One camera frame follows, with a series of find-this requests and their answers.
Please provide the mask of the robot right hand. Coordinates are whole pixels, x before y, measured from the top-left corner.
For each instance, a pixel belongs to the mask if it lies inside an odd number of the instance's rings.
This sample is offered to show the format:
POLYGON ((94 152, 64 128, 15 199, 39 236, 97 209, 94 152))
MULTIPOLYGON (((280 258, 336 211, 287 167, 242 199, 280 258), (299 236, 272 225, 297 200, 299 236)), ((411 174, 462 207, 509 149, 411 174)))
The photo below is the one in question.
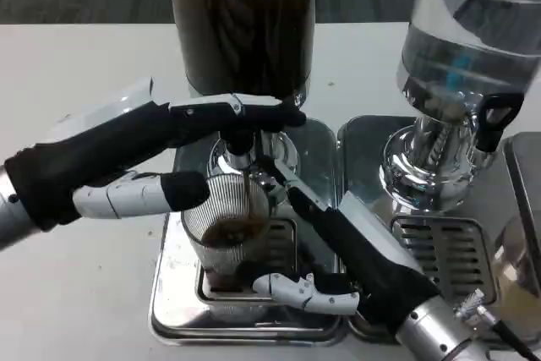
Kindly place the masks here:
POLYGON ((307 313, 360 313, 391 334, 416 308, 440 297, 420 265, 354 194, 345 193, 332 207, 284 164, 269 156, 258 162, 285 189, 294 212, 337 254, 346 271, 291 275, 255 263, 242 265, 238 275, 256 293, 307 313))

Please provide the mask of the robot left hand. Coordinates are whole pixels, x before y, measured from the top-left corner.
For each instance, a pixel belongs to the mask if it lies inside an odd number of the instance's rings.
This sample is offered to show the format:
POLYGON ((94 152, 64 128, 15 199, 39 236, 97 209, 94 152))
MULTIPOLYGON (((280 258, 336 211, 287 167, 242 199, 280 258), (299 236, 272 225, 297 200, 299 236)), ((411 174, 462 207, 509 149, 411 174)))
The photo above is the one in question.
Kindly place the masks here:
POLYGON ((82 217, 120 219, 184 211, 210 195, 198 172, 139 173, 164 150, 224 130, 277 133, 306 117, 272 96, 221 94, 157 103, 152 78, 93 112, 68 116, 46 140, 1 167, 1 242, 9 245, 82 217))

